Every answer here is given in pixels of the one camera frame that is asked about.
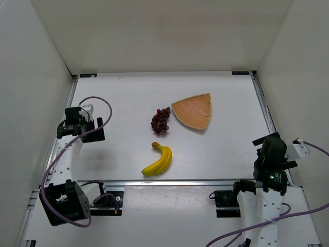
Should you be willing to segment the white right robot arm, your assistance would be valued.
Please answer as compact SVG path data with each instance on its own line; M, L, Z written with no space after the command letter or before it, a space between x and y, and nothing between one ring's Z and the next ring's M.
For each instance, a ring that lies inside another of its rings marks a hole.
M273 219L279 217L287 192L286 169L297 166L285 157L286 143L275 132L253 142L260 146L254 163L254 180L239 179L233 185L241 214L242 246L277 246L278 225Z

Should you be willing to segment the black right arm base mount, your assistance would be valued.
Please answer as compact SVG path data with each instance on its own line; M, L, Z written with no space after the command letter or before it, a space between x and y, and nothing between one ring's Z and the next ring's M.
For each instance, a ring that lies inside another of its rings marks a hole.
M217 218L240 218L240 207L236 195L230 190L215 190L209 195L215 201Z

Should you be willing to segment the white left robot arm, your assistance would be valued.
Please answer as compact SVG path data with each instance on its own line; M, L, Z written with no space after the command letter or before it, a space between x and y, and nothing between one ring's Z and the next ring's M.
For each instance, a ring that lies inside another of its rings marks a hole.
M52 226L65 221L53 213L52 206L63 217L79 221L90 217L93 201L105 194L103 182L95 180L79 185L77 169L79 154L83 144L100 142L105 139L104 131L97 130L103 124L101 117L93 118L94 107L91 104L65 109L65 119L57 128L57 153L60 158L51 169L51 178L44 187L40 200Z

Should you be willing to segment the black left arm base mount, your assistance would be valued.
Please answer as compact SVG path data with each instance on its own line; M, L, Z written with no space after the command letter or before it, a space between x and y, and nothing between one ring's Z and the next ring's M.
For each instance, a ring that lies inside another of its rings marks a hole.
M101 180L80 185L90 204L92 216L122 216L124 191L108 190Z

